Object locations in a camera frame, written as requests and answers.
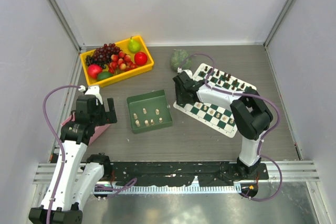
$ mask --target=yellow tray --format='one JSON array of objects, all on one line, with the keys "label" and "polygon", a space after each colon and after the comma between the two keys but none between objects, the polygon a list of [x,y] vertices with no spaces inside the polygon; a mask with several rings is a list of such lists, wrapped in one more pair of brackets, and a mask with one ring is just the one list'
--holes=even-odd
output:
[{"label": "yellow tray", "polygon": [[[123,73],[117,74],[115,76],[112,76],[110,78],[104,79],[102,81],[97,81],[97,80],[95,80],[94,78],[91,78],[88,75],[88,66],[86,66],[86,64],[85,64],[86,56],[87,55],[90,55],[90,56],[93,55],[94,50],[91,50],[91,51],[88,51],[88,52],[84,52],[84,53],[82,53],[80,55],[80,60],[82,62],[82,66],[83,66],[86,82],[88,83],[88,85],[99,85],[101,87],[105,87],[105,86],[110,85],[112,83],[115,83],[115,82],[118,82],[118,81],[122,81],[124,79],[130,78],[132,76],[136,76],[136,75],[141,74],[141,73],[145,73],[145,72],[150,71],[150,70],[153,69],[154,60],[153,60],[151,54],[149,53],[149,51],[148,51],[145,43],[143,42],[143,39],[141,38],[141,36],[134,36],[134,37],[132,37],[132,39],[135,39],[137,42],[139,42],[140,45],[141,45],[140,51],[147,54],[147,56],[148,56],[147,63],[145,65],[143,65],[143,66],[137,67],[136,69],[132,69],[132,70],[129,70],[127,72],[123,72]],[[123,50],[126,54],[130,55],[131,58],[132,58],[132,61],[134,62],[134,54],[131,53],[128,50],[129,40],[130,39],[125,39],[125,40],[116,42],[116,46],[120,47],[121,50]]]}]

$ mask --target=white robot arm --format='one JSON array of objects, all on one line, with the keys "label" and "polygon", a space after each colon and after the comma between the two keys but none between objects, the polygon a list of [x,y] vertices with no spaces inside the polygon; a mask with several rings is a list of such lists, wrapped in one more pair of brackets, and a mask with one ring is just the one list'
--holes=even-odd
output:
[{"label": "white robot arm", "polygon": [[[273,120],[265,103],[260,99],[246,97],[243,92],[235,92],[242,95],[233,95],[226,94],[228,91],[223,88],[216,87],[213,90],[211,85],[208,87],[203,81],[193,80],[190,70],[181,71],[173,80],[178,105],[211,103],[233,113],[237,128],[243,136],[242,149],[237,158],[237,172],[245,178],[252,174],[260,163],[261,136]],[[248,92],[258,95],[253,89]]]},{"label": "white robot arm", "polygon": [[[91,155],[87,159],[85,169],[76,179],[83,155],[96,126],[116,123],[113,98],[107,99],[110,111],[106,112],[99,86],[90,86],[84,95],[76,101],[75,119],[67,122],[61,129],[60,140],[65,153],[65,162],[61,170],[62,154],[58,158],[56,169],[48,191],[38,208],[32,208],[29,219],[33,224],[45,224],[50,200],[50,223],[73,224],[81,223],[82,210],[92,193],[95,184],[112,173],[110,159],[104,154]],[[52,192],[57,187],[52,199]]]}]

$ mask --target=red apple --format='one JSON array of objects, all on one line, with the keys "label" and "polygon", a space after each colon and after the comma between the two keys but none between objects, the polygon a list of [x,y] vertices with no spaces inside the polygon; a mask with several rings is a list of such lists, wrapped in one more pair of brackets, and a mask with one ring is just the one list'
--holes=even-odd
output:
[{"label": "red apple", "polygon": [[120,64],[119,69],[120,70],[125,70],[126,69],[126,64],[125,63]]},{"label": "red apple", "polygon": [[112,55],[111,56],[111,60],[113,60],[114,62],[117,62],[119,59],[118,55]]},{"label": "red apple", "polygon": [[123,59],[120,58],[120,59],[117,61],[117,63],[118,63],[118,65],[120,65],[120,64],[125,63],[125,62],[124,62]]},{"label": "red apple", "polygon": [[92,77],[94,79],[96,79],[98,74],[102,73],[102,72],[103,72],[103,69],[96,64],[92,64],[88,67],[88,74],[89,74],[90,77]]},{"label": "red apple", "polygon": [[124,60],[125,60],[126,62],[128,62],[128,61],[131,61],[132,59],[131,59],[131,56],[130,56],[130,55],[125,55],[125,56],[124,56]]},{"label": "red apple", "polygon": [[118,53],[119,58],[124,58],[125,55],[126,55],[126,54],[125,54],[123,51],[120,51],[120,52]]},{"label": "red apple", "polygon": [[130,68],[131,68],[131,69],[135,69],[135,68],[137,68],[137,64],[134,64],[134,63],[131,64]]},{"label": "red apple", "polygon": [[112,68],[112,69],[114,70],[114,69],[116,69],[116,68],[118,67],[118,63],[116,63],[116,62],[113,61],[113,62],[111,62],[111,63],[109,64],[109,67]]},{"label": "red apple", "polygon": [[135,64],[142,66],[147,63],[148,57],[144,52],[137,52],[134,55],[134,62]]}]

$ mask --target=green pear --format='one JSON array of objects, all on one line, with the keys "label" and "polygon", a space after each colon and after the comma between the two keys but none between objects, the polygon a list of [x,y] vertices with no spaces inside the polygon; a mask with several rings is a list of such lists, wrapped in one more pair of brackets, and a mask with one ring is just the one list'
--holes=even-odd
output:
[{"label": "green pear", "polygon": [[135,39],[132,39],[132,37],[130,38],[130,42],[128,43],[128,49],[132,52],[132,53],[136,53],[139,52],[141,49],[141,45],[139,42],[137,42]]}]

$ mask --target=grapes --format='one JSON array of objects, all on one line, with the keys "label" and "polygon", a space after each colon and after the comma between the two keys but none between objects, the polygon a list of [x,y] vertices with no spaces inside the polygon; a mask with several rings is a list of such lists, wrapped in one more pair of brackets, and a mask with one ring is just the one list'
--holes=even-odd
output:
[{"label": "grapes", "polygon": [[97,64],[102,69],[106,69],[106,65],[112,62],[111,56],[117,55],[122,51],[115,43],[104,44],[104,46],[96,48],[92,55],[85,58],[85,65]]}]

